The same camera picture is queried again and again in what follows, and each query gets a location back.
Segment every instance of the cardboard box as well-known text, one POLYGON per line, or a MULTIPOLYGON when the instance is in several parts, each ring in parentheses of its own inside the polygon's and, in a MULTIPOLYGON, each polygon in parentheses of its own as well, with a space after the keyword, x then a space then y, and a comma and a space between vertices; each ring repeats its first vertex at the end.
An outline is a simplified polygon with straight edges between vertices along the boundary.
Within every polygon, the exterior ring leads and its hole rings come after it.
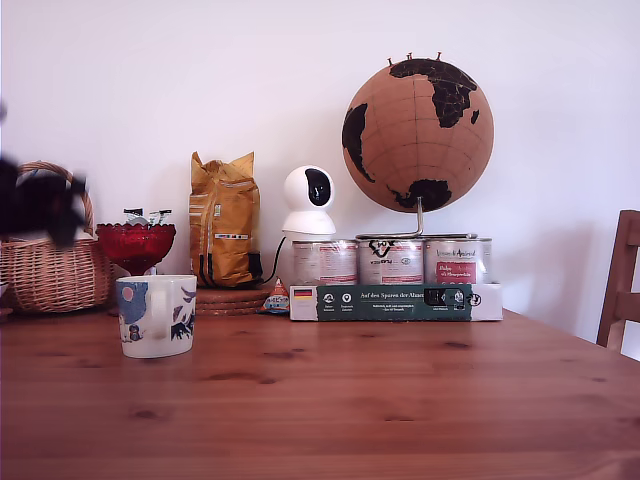
POLYGON ((291 320, 502 320, 500 284, 292 286, 291 320))

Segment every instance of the cork globe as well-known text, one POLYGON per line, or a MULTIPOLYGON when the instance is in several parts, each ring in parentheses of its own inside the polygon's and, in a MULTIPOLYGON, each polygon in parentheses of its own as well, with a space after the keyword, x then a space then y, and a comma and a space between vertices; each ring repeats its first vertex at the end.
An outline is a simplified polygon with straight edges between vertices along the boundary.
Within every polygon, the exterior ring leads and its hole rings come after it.
POLYGON ((484 93, 459 68, 410 58, 371 77, 342 127, 345 162, 358 187, 392 210, 436 210, 467 193, 493 148, 484 93))

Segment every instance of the white mug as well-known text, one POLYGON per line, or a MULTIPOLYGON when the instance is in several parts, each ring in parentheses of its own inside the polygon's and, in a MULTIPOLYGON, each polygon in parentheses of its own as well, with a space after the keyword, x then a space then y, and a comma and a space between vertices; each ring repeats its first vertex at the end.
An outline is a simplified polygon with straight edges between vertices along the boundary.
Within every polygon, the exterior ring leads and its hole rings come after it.
POLYGON ((191 350, 195 275, 144 275, 116 280, 120 339, 127 357, 156 358, 191 350))

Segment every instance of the chair backrest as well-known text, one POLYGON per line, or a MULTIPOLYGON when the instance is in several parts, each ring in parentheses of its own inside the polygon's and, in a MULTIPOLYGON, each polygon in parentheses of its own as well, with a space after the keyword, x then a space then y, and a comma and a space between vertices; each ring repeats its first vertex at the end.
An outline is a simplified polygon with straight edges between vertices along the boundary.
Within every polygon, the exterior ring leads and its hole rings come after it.
POLYGON ((640 293, 631 293, 636 257, 640 247, 640 212, 622 210, 618 220, 618 231, 613 245, 609 281, 602 306, 602 317, 598 329, 598 345, 620 350, 624 323, 627 320, 640 322, 640 293), (610 338, 612 327, 619 323, 618 338, 610 338))

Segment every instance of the security camera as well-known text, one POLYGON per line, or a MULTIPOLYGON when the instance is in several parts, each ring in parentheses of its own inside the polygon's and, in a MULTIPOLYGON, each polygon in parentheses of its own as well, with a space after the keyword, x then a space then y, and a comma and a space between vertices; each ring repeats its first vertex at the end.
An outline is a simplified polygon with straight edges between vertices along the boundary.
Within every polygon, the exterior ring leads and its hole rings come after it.
POLYGON ((336 227, 325 211, 333 203, 333 180, 320 167, 305 165, 284 181, 284 197, 291 210, 282 231, 295 241, 331 240, 336 227))

